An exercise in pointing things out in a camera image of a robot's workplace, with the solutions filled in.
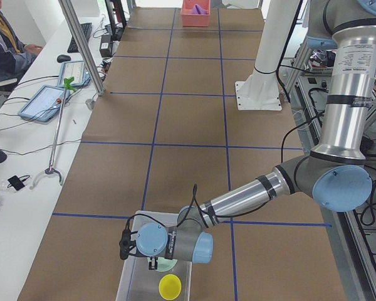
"person's hand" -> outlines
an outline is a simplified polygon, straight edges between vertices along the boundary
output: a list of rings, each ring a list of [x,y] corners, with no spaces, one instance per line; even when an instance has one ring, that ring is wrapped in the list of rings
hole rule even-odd
[[[39,55],[43,47],[35,44],[28,44],[24,46],[27,52],[33,53],[34,55]]]

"dark jacket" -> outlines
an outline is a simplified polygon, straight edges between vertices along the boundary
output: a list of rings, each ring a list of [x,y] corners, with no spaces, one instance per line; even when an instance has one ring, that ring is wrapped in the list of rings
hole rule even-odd
[[[21,53],[16,53],[9,38],[0,30],[0,81],[10,78],[20,79],[32,65],[36,56],[25,51],[25,44],[20,42],[7,19],[0,12],[0,17],[7,24]]]

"purple object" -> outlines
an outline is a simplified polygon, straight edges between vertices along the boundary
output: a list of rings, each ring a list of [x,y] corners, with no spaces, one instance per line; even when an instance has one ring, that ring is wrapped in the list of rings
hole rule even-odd
[[[206,9],[203,9],[199,4],[195,4],[192,8],[192,14],[207,14]]]

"green clip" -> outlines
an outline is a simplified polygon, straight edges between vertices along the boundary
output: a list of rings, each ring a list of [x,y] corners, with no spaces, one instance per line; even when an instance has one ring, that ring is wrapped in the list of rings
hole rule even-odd
[[[64,78],[64,89],[71,90],[73,92],[76,91],[76,88],[71,86],[71,83],[74,81],[74,77]]]

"reacher grabber tool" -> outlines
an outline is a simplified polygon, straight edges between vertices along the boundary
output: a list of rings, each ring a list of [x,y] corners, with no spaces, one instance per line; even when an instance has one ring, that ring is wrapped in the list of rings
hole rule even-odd
[[[56,170],[54,168],[54,165],[55,165],[55,155],[56,155],[58,135],[60,133],[61,119],[63,118],[64,106],[65,106],[66,99],[67,99],[67,91],[68,90],[75,91],[75,88],[73,88],[71,86],[71,83],[73,81],[74,81],[74,77],[64,78],[64,93],[63,93],[63,99],[61,99],[61,103],[60,103],[60,111],[59,111],[59,114],[58,114],[55,138],[54,138],[54,141],[53,141],[53,148],[51,149],[49,168],[40,172],[35,177],[35,179],[33,180],[32,186],[29,187],[30,189],[34,189],[38,185],[39,181],[45,176],[52,177],[52,176],[58,175],[58,177],[59,177],[58,182],[59,182],[60,186],[63,185],[63,177],[61,175],[61,172]]]

